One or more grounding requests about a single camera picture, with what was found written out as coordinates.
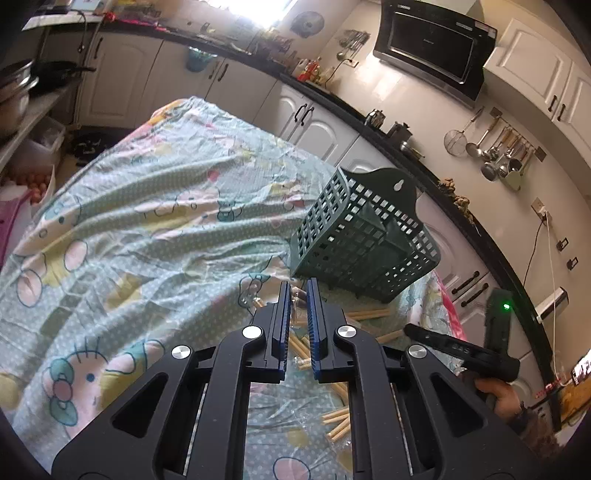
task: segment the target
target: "utensil holder basket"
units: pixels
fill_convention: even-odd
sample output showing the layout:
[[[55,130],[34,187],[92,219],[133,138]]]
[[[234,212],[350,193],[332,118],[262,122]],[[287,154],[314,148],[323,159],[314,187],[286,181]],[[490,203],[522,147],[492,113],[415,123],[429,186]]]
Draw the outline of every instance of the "utensil holder basket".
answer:
[[[440,261],[417,219],[416,186],[396,168],[338,168],[291,237],[291,272],[390,302]]]

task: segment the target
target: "wall socket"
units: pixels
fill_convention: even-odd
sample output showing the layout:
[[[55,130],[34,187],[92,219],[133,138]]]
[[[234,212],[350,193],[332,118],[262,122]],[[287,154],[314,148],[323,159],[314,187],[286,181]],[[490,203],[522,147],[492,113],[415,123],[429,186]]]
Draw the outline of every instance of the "wall socket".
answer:
[[[540,220],[544,221],[544,218],[546,217],[549,223],[552,221],[552,216],[550,215],[550,212],[542,203],[539,197],[535,198],[535,200],[531,204],[531,207],[534,209],[535,214],[538,216]]]

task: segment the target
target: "stainless steel pot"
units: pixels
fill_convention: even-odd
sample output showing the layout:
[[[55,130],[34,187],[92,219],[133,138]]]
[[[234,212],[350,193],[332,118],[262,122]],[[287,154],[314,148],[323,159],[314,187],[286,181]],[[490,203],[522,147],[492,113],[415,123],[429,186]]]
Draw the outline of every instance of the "stainless steel pot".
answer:
[[[32,60],[13,63],[0,70],[0,102],[8,99],[31,79]]]
[[[29,105],[29,90],[39,82],[33,78],[8,99],[0,102],[0,139],[5,140],[18,131]]]

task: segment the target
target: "plastic storage box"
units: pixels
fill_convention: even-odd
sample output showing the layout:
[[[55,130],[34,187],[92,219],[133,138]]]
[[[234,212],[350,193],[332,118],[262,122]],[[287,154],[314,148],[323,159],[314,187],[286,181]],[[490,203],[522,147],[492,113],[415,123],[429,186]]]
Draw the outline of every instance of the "plastic storage box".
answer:
[[[29,137],[18,147],[11,164],[55,166],[61,161],[61,145],[66,136],[66,127],[50,117],[43,118],[31,131]]]
[[[417,189],[396,168],[341,168],[291,237],[291,272],[389,302],[440,261],[417,219]]]

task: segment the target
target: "bright window light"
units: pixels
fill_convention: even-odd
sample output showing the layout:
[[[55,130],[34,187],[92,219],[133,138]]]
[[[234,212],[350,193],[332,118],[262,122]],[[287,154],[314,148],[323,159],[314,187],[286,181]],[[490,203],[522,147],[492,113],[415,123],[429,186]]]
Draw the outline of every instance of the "bright window light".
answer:
[[[297,0],[206,0],[212,7],[228,8],[230,12],[269,28],[283,20]]]

